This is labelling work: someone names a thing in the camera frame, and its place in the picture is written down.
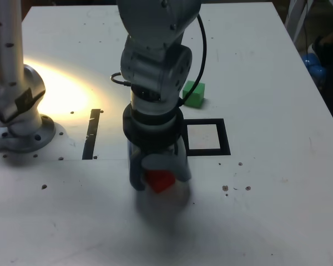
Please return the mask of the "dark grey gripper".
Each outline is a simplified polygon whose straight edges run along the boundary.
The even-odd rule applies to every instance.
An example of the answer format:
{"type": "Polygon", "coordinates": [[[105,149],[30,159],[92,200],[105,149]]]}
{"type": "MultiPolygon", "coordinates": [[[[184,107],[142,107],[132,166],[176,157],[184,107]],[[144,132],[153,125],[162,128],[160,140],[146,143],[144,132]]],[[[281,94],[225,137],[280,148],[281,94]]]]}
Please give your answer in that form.
{"type": "Polygon", "coordinates": [[[171,172],[180,182],[188,182],[191,172],[186,155],[185,143],[178,139],[167,146],[155,140],[139,139],[127,141],[129,181],[137,191],[145,190],[143,183],[144,169],[171,172]]]}

